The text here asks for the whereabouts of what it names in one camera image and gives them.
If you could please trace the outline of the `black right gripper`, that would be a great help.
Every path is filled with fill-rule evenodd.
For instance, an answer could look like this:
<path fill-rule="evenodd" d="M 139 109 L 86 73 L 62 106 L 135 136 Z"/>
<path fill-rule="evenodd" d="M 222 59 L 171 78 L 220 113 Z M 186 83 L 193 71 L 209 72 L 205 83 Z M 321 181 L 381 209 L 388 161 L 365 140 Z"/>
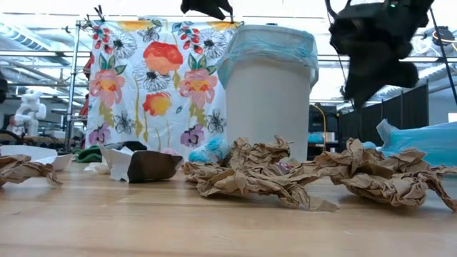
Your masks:
<path fill-rule="evenodd" d="M 353 5 L 335 12 L 328 4 L 330 45 L 350 57 L 344 99 L 360 109 L 386 84 L 413 88 L 418 82 L 414 63 L 399 61 L 412 52 L 411 39 L 428 24 L 433 0 L 384 0 Z M 386 61 L 369 61 L 380 54 Z"/>

